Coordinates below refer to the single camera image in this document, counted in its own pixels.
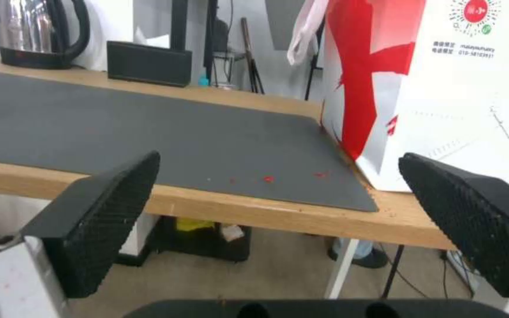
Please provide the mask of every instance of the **stainless steel kettle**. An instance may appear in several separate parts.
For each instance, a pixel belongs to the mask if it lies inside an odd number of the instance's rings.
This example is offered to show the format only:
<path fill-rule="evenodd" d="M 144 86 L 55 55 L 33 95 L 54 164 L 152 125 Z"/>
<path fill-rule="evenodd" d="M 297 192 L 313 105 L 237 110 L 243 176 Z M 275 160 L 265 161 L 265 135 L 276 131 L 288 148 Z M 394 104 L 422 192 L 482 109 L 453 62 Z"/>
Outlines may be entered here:
<path fill-rule="evenodd" d="M 0 54 L 4 64 L 69 68 L 89 42 L 89 16 L 83 0 L 72 0 L 80 36 L 69 44 L 62 0 L 0 0 Z"/>

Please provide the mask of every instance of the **red print on bag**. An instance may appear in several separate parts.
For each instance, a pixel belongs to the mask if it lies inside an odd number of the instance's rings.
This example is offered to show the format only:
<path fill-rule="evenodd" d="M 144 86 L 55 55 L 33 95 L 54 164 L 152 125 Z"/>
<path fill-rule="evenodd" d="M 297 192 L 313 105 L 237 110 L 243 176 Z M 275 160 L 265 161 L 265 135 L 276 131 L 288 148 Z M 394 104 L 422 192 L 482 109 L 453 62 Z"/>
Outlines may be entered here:
<path fill-rule="evenodd" d="M 376 120 L 372 74 L 408 75 L 410 70 L 425 0 L 393 2 L 331 0 L 327 9 L 327 24 L 341 58 L 340 84 L 345 90 L 341 146 L 355 160 Z M 383 20 L 373 24 L 373 19 Z M 373 25 L 382 28 L 373 30 Z"/>

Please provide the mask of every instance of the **table leg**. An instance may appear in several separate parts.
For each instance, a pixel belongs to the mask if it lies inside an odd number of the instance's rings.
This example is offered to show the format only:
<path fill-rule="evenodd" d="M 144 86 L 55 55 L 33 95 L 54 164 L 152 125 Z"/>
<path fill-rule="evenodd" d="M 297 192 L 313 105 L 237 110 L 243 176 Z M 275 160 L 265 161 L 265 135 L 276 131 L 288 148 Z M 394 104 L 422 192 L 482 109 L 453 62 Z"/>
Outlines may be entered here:
<path fill-rule="evenodd" d="M 353 256 L 355 256 L 355 251 L 359 244 L 359 240 L 357 239 L 344 239 L 342 242 L 341 251 L 339 251 L 333 273 L 329 277 L 329 283 L 327 283 L 327 290 L 325 291 L 326 299 L 336 299 L 339 297 L 341 287 L 343 287 L 343 283 L 349 272 L 349 266 L 351 266 Z"/>
<path fill-rule="evenodd" d="M 396 252 L 396 257 L 394 258 L 394 262 L 392 263 L 392 268 L 390 269 L 390 275 L 388 275 L 388 281 L 384 286 L 384 292 L 380 298 L 386 299 L 388 298 L 388 293 L 390 292 L 390 288 L 392 287 L 392 281 L 394 280 L 394 275 L 398 271 L 398 265 L 400 264 L 400 258 L 402 258 L 402 253 L 404 252 L 404 245 L 398 245 L 398 251 Z"/>

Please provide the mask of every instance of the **white table leg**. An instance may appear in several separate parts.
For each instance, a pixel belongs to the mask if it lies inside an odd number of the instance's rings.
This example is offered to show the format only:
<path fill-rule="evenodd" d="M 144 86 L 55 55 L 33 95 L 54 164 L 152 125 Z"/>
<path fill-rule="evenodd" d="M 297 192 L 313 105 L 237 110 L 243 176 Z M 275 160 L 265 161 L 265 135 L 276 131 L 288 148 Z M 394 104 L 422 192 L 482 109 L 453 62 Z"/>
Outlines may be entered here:
<path fill-rule="evenodd" d="M 339 297 L 341 287 L 343 287 L 343 283 L 349 272 L 349 266 L 351 266 L 358 244 L 359 240 L 357 239 L 346 238 L 343 240 L 341 251 L 339 251 L 335 267 L 333 268 L 333 273 L 331 273 L 329 277 L 329 283 L 325 291 L 325 299 L 337 299 Z"/>

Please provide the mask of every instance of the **black speaker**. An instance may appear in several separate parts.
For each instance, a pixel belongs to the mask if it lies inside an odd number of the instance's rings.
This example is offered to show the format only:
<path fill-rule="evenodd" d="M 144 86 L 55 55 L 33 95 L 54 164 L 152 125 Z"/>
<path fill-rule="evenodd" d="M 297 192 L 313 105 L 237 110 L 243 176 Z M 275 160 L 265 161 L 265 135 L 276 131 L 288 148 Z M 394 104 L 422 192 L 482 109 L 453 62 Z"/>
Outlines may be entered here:
<path fill-rule="evenodd" d="M 184 87 L 190 84 L 192 52 L 129 42 L 107 42 L 107 75 L 111 79 Z"/>

